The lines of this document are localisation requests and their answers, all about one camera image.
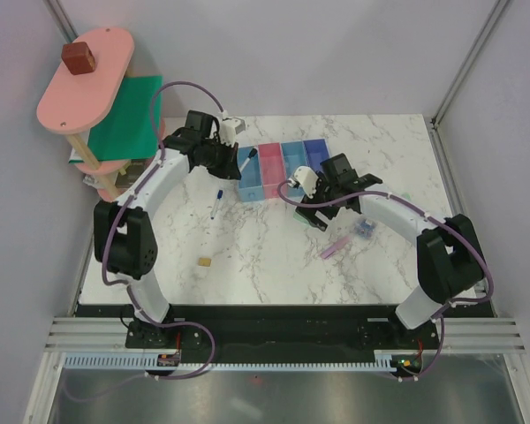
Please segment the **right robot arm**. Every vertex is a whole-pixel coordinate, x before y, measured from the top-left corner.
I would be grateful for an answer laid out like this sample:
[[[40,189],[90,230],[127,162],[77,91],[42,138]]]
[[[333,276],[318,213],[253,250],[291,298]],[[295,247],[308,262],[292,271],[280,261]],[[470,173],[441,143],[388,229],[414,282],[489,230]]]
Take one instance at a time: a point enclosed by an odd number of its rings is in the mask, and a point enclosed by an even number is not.
[[[461,293],[486,278],[486,262],[473,223],[462,214],[433,216],[395,195],[377,176],[359,175],[343,154],[322,162],[321,170],[298,167],[288,185],[304,196],[296,212],[325,231],[327,222],[345,208],[382,223],[410,242],[416,251],[418,284],[396,308],[387,337],[404,348],[419,336],[419,326],[461,301]]]

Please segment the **blue cap marker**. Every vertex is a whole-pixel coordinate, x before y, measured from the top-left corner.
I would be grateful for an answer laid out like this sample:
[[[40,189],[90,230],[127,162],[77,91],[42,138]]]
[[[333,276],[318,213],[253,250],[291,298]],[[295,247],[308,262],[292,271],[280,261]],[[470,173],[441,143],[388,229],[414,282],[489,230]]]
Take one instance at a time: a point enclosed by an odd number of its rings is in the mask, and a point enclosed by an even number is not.
[[[210,213],[210,219],[211,220],[214,220],[216,218],[216,213],[217,213],[217,210],[218,210],[218,208],[220,206],[220,202],[221,202],[222,198],[223,198],[223,190],[220,189],[217,192],[216,200],[214,202],[213,208],[212,208],[211,213]]]

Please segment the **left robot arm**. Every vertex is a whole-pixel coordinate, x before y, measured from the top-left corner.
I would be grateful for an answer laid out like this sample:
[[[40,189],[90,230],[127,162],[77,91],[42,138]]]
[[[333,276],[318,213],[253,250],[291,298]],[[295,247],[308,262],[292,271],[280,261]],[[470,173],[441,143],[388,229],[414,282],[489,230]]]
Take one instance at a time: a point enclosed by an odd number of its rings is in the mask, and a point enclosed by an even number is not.
[[[151,218],[196,167],[222,180],[240,180],[236,138],[245,129],[245,121],[238,117],[223,114],[218,119],[189,111],[185,124],[163,139],[138,180],[115,201],[95,206],[94,250],[102,282],[125,287],[135,316],[148,322],[146,338],[157,347],[172,344],[177,332],[166,320],[170,304],[155,276],[158,245]]]

